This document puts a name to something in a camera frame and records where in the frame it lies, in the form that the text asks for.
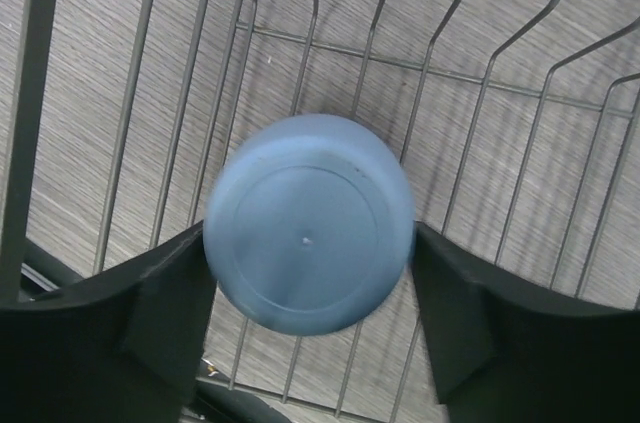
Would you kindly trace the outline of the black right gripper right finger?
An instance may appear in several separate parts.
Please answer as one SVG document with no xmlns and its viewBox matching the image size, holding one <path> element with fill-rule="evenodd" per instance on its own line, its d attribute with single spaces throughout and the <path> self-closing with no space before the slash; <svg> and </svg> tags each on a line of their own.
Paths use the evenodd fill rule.
<svg viewBox="0 0 640 423">
<path fill-rule="evenodd" d="M 425 224 L 411 266 L 436 396 L 452 422 L 635 422 L 639 314 L 572 298 Z"/>
</svg>

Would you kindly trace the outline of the light blue plastic cup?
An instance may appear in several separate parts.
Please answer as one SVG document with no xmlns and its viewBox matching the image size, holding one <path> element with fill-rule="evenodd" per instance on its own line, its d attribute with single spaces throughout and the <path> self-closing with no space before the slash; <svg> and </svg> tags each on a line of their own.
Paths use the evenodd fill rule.
<svg viewBox="0 0 640 423">
<path fill-rule="evenodd" d="M 414 247 L 414 198 L 387 145 L 344 117 L 288 117 L 244 142 L 208 200 L 203 244 L 226 298 L 270 330 L 348 328 L 391 294 Z"/>
</svg>

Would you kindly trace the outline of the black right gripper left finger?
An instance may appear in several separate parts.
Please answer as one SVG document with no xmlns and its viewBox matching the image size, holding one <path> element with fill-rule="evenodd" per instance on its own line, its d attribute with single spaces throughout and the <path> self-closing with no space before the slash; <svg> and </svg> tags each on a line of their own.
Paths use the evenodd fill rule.
<svg viewBox="0 0 640 423">
<path fill-rule="evenodd" d="M 1 308 L 5 422 L 175 422 L 193 398 L 215 282 L 202 226 Z"/>
</svg>

